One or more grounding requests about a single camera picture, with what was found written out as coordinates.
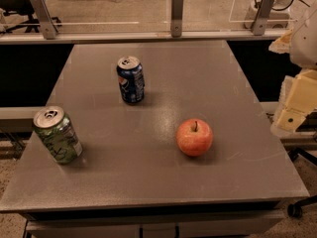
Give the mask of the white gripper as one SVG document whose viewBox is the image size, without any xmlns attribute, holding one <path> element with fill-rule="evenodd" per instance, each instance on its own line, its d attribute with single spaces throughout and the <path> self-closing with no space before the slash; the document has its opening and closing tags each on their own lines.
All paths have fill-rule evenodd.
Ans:
<svg viewBox="0 0 317 238">
<path fill-rule="evenodd" d="M 287 75 L 282 82 L 270 131 L 277 137 L 286 137 L 317 108 L 317 1 L 303 13 L 294 29 L 273 41 L 268 50 L 290 53 L 292 63 L 312 68 L 302 69 L 295 77 Z"/>
</svg>

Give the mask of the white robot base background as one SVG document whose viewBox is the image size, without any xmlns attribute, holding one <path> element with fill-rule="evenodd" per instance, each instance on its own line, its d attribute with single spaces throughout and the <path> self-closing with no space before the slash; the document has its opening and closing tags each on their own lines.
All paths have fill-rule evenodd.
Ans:
<svg viewBox="0 0 317 238">
<path fill-rule="evenodd" d="M 290 20 L 290 9 L 294 0 L 275 0 L 269 14 L 266 27 L 269 29 L 286 28 Z M 244 20 L 244 27 L 251 30 L 252 24 L 260 7 L 261 0 L 251 2 Z"/>
</svg>

